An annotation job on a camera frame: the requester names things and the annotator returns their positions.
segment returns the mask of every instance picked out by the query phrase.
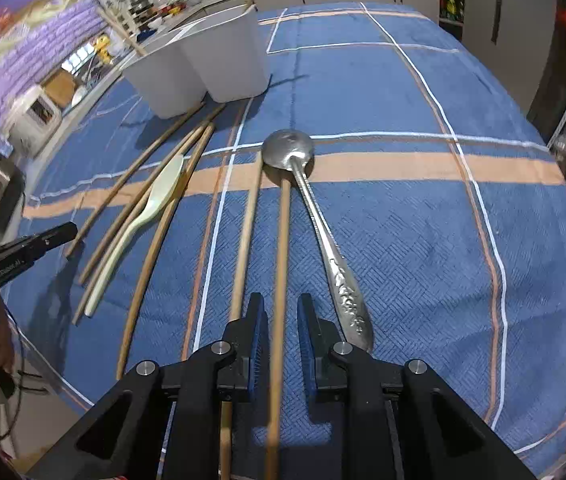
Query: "blue tablecloth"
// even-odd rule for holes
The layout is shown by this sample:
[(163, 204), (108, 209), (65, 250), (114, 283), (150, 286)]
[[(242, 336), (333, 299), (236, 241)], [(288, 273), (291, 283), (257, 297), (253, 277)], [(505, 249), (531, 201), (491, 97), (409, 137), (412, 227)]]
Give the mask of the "blue tablecloth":
[[(566, 186), (537, 131), (460, 43), (409, 7), (341, 3), (264, 12), (272, 78), (229, 103), (159, 255), (128, 366), (161, 364), (220, 337), (228, 317), (251, 164), (279, 128), (316, 141), (311, 180), (359, 279), (374, 356), (420, 357), (541, 472), (566, 448)], [(51, 251), (4, 290), (32, 358), (86, 409), (114, 383), (141, 263), (155, 225), (128, 250), (95, 316), (70, 325), (76, 284), (126, 197), (215, 104), (148, 160), (100, 216), (86, 248)], [(28, 197), (21, 234), (79, 226), (170, 121), (125, 80), (93, 107)], [(340, 478), (342, 414), (308, 414), (297, 297), (335, 313), (319, 248), (293, 190), (281, 415), (283, 478)], [(264, 178), (246, 294), (271, 319), (279, 189)], [(188, 319), (191, 330), (188, 333)], [(260, 478), (265, 421), (238, 411), (233, 474)]]

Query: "purple brick wall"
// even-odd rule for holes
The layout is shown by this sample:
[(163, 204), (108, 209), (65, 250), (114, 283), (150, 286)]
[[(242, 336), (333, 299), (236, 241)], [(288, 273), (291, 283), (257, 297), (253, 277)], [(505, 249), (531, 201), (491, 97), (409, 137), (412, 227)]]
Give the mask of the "purple brick wall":
[(41, 81), (105, 26), (96, 0), (81, 0), (44, 23), (0, 61), (0, 131), (15, 97)]

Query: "engraved spoon handle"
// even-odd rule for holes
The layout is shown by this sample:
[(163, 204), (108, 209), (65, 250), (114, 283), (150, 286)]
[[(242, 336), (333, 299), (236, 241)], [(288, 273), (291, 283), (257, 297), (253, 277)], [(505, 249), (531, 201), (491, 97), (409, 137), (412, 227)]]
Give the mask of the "engraved spoon handle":
[(300, 159), (295, 156), (290, 157), (289, 165), (312, 219), (312, 224), (314, 224), (316, 238), (323, 255), (323, 264), (330, 285), (332, 301), (345, 338), (352, 345), (369, 352), (374, 344), (374, 334), (359, 284), (349, 270), (323, 213), (316, 203), (316, 198), (307, 181)]

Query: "silver ladle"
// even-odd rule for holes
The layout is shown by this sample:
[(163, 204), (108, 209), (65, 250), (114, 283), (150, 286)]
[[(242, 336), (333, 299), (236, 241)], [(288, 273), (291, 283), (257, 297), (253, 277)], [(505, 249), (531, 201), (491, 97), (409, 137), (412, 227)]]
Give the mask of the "silver ladle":
[(303, 132), (278, 130), (265, 139), (261, 153), (265, 164), (291, 171), (294, 175), (314, 224), (332, 301), (345, 338), (349, 343), (370, 352), (374, 345), (374, 332), (361, 289), (334, 241), (305, 176), (305, 165), (314, 157), (314, 142)]

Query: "silver screw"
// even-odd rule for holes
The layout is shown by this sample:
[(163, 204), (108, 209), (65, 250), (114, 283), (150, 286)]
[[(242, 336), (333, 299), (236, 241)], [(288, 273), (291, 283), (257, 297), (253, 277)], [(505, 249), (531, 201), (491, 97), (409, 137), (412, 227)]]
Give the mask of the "silver screw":
[(217, 355), (227, 354), (230, 351), (230, 343), (227, 341), (217, 341), (212, 343), (212, 352)]
[(413, 374), (421, 375), (424, 374), (428, 370), (428, 365), (426, 365), (420, 359), (413, 359), (408, 364), (407, 367), (410, 368), (410, 371)]
[(347, 355), (352, 352), (352, 345), (346, 341), (339, 341), (338, 343), (334, 343), (334, 351), (339, 355)]
[(141, 361), (136, 365), (136, 373), (139, 375), (152, 375), (156, 370), (156, 365), (151, 361)]

